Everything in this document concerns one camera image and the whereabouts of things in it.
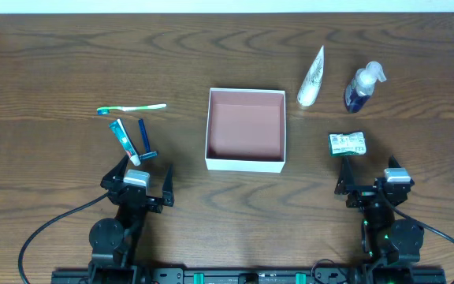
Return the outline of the blue pump bottle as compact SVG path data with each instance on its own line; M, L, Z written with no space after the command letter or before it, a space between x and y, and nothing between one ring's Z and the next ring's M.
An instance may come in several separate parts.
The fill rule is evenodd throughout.
M344 92L344 105L348 113L358 113L373 95L375 84L386 80L379 62L369 62L365 68L358 69Z

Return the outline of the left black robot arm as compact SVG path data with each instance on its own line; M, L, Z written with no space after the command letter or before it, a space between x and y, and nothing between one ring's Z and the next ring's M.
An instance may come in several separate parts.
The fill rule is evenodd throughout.
M88 266L89 284L148 284L152 283L151 269L135 261L136 248L147 213L161 213L174 205L173 168L167 170L162 196L147 193L149 174L127 168L125 156L101 180L107 198L118 206L113 218L97 221L90 230L92 247Z

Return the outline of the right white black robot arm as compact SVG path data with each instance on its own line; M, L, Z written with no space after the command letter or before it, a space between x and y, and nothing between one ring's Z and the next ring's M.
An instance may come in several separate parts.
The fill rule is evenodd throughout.
M413 184L407 170L390 157L382 177L372 185L359 185L348 158L342 158L334 193L347 197L347 207L362 212L362 250L370 256L349 270L349 283L417 282L412 265L420 261L423 228L405 217L395 218L396 207L407 200Z

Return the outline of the white lotion tube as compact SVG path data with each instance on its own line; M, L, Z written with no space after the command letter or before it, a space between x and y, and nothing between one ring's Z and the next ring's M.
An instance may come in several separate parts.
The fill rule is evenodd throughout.
M297 103L304 108L310 107L318 98L324 72L324 46L321 46L297 94Z

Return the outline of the green white packet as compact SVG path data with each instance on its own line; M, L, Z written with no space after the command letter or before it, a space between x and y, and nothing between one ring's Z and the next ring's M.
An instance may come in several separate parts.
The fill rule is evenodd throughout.
M328 141L331 156L364 155L367 152L363 132L331 133Z

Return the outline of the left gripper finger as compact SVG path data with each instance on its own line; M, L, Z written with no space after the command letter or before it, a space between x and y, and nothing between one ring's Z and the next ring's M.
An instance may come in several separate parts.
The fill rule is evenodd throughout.
M128 161L129 157L125 155L121 161L102 178L100 186L104 189L113 189L117 183L123 182Z
M162 185L162 204L167 207L174 205L173 194L173 166L170 165Z

